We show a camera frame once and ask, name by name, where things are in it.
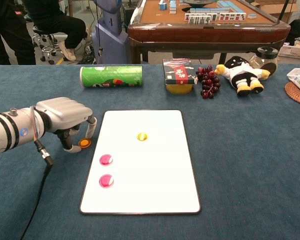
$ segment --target robotic hand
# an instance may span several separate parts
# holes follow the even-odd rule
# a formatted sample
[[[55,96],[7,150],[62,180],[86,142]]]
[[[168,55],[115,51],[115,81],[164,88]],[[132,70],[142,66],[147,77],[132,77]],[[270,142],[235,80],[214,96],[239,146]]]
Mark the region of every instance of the robotic hand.
[[[72,144],[71,136],[78,133],[85,121],[88,122],[85,137],[90,139],[97,119],[90,108],[67,97],[40,101],[36,106],[19,110],[11,108],[10,112],[0,113],[0,153],[34,141],[46,160],[49,154],[38,141],[45,132],[56,134],[65,151],[80,152],[81,147]]]

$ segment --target table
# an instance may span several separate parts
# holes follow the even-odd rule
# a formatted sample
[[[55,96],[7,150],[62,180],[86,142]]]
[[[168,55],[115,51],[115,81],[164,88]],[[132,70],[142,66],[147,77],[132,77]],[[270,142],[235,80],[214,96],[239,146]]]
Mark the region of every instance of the table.
[[[188,95],[168,93],[162,65],[142,67],[142,87],[83,89],[77,65],[0,66],[0,112],[65,96],[91,107],[99,122],[92,147],[78,154],[43,136],[55,165],[24,239],[300,240],[300,104],[284,92],[286,74],[300,65],[279,65],[262,93],[243,98],[222,78],[220,92],[206,100],[199,85]],[[80,213],[103,114],[132,109],[182,111],[200,214]],[[0,240],[19,239],[44,167],[33,143],[0,154]]]
[[[140,53],[173,52],[176,55],[189,54],[202,59],[206,54],[255,52],[258,47],[268,46],[280,49],[290,26],[273,16],[255,8],[243,0],[231,0],[245,11],[245,21],[213,21],[210,24],[189,24],[184,21],[183,8],[176,0],[176,14],[161,11],[158,0],[140,0],[128,27],[132,63],[140,63]],[[217,3],[206,8],[216,8]],[[248,14],[257,14],[249,19]]]

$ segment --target white basket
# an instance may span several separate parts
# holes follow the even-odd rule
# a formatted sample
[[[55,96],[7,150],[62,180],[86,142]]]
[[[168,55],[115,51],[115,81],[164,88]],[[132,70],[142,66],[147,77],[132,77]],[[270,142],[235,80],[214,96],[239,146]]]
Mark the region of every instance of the white basket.
[[[279,51],[279,56],[300,59],[300,47],[283,45]]]

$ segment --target pringles can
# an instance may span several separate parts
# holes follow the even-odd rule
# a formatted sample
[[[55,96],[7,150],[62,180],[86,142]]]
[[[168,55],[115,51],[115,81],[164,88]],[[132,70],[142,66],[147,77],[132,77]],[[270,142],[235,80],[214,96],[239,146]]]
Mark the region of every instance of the pringles can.
[[[142,66],[81,67],[83,88],[134,87],[142,85]]]

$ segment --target stuffed toy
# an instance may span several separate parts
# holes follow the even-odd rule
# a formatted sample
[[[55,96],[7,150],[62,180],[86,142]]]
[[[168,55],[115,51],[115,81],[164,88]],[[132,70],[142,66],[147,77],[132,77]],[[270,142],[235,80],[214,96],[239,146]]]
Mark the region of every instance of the stuffed toy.
[[[252,68],[247,60],[239,56],[233,56],[225,65],[217,65],[214,72],[228,79],[232,87],[237,89],[238,96],[261,93],[264,86],[259,79],[266,80],[270,75],[267,70]]]

